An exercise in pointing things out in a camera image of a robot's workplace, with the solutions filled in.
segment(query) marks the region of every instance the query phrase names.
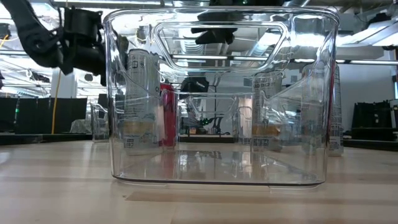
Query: plastic bin rim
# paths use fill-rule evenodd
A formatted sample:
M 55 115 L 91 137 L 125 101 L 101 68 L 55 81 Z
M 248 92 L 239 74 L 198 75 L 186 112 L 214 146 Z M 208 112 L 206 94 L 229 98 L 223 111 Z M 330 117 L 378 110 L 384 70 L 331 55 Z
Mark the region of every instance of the plastic bin rim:
M 126 14 L 150 14 L 153 12 L 164 12 L 165 10 L 184 10 L 184 9 L 198 9 L 197 7 L 159 7 L 158 9 L 120 9 L 114 12 L 109 13 L 104 18 L 104 24 L 112 21 L 114 18 Z M 317 7 L 253 7 L 253 6 L 210 6 L 210 7 L 201 7 L 200 9 L 204 9 L 207 11 L 211 10 L 237 10 L 237 11 L 257 11 L 257 12 L 274 12 L 274 13 L 302 13 L 302 14 L 323 14 L 330 19 L 333 19 L 336 22 L 336 25 L 340 24 L 340 18 L 337 13 L 323 8 Z

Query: white wall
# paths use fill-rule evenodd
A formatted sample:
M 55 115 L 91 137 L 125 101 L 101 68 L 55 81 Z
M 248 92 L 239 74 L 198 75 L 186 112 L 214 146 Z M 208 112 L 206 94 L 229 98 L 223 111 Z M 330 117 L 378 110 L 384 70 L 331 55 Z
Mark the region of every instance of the white wall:
M 388 52 L 378 60 L 390 60 Z M 373 103 L 394 98 L 390 66 L 339 65 L 341 109 L 344 130 L 351 129 L 354 104 Z

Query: desk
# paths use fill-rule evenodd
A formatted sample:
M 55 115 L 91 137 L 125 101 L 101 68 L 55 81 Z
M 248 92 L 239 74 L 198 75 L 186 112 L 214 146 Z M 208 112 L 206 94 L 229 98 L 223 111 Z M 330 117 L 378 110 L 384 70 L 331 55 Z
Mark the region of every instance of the desk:
M 314 190 L 143 188 L 109 167 L 103 143 L 1 146 L 0 223 L 398 223 L 396 152 L 346 148 Z

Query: wooden tabletop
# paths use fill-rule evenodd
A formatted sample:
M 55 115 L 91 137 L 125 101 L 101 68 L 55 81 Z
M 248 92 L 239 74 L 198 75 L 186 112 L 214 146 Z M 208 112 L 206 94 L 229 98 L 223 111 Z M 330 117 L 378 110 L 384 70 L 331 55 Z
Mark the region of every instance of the wooden tabletop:
M 398 223 L 398 153 L 346 148 L 312 190 L 128 185 L 108 144 L 0 147 L 0 223 Z

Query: clear plastic bin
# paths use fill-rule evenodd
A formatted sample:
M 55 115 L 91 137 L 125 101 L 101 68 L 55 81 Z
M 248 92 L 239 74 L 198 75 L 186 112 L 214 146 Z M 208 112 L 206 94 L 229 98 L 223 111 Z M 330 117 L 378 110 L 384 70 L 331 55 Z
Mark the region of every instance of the clear plastic bin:
M 323 183 L 338 23 L 331 11 L 305 8 L 110 14 L 112 175 L 131 182 Z
M 90 106 L 93 142 L 109 142 L 108 110 L 97 103 L 91 103 Z

